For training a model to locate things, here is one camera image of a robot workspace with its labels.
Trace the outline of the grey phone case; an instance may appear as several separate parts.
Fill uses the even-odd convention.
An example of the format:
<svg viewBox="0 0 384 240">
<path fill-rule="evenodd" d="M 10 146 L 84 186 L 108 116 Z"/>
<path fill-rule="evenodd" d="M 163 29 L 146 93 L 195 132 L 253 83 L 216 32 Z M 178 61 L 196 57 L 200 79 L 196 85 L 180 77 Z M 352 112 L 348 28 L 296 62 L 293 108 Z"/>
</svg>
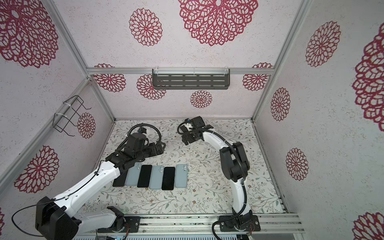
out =
<svg viewBox="0 0 384 240">
<path fill-rule="evenodd" d="M 125 186 L 137 186 L 140 173 L 141 173 L 142 163 L 135 163 L 135 165 L 129 169 L 125 181 Z"/>
<path fill-rule="evenodd" d="M 160 190 L 162 188 L 164 176 L 164 166 L 153 166 L 151 172 L 151 179 L 149 189 Z"/>
<path fill-rule="evenodd" d="M 187 164 L 177 165 L 175 172 L 175 188 L 186 188 L 188 184 L 189 167 Z"/>
</svg>

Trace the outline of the blue bare phone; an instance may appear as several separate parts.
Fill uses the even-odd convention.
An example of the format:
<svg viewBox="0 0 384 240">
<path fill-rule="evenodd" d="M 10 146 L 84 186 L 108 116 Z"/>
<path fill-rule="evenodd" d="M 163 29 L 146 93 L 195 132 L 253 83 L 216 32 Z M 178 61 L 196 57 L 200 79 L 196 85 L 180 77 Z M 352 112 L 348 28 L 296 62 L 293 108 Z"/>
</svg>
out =
<svg viewBox="0 0 384 240">
<path fill-rule="evenodd" d="M 175 167 L 165 167 L 162 181 L 163 191 L 172 191 L 175 186 Z"/>
</svg>

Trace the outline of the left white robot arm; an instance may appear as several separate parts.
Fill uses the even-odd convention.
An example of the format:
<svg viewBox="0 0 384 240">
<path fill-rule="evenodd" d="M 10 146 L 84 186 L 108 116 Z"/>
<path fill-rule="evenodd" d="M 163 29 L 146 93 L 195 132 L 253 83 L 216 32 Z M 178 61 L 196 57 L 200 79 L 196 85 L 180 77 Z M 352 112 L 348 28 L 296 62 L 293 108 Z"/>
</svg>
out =
<svg viewBox="0 0 384 240">
<path fill-rule="evenodd" d="M 163 154 L 165 147 L 162 141 L 149 143 L 145 134 L 128 135 L 94 172 L 55 198 L 38 201 L 35 228 L 47 240 L 71 240 L 77 234 L 98 229 L 123 231 L 126 220 L 116 207 L 85 215 L 78 211 L 106 184 L 127 174 L 135 163 Z"/>
</svg>

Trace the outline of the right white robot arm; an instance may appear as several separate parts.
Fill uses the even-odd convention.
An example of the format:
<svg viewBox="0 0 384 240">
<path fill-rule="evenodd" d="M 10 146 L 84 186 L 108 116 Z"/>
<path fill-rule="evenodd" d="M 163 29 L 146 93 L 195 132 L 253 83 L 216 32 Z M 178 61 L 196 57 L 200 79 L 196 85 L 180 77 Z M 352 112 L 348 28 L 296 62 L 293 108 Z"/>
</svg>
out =
<svg viewBox="0 0 384 240">
<path fill-rule="evenodd" d="M 214 147 L 219 152 L 222 172 L 231 183 L 232 215 L 213 223 L 213 234 L 216 235 L 216 225 L 237 231 L 246 230 L 252 221 L 253 212 L 248 203 L 246 190 L 250 163 L 243 144 L 227 140 L 211 125 L 206 125 L 202 117 L 184 120 L 178 125 L 177 133 L 182 136 L 182 141 L 186 146 L 202 140 Z"/>
</svg>

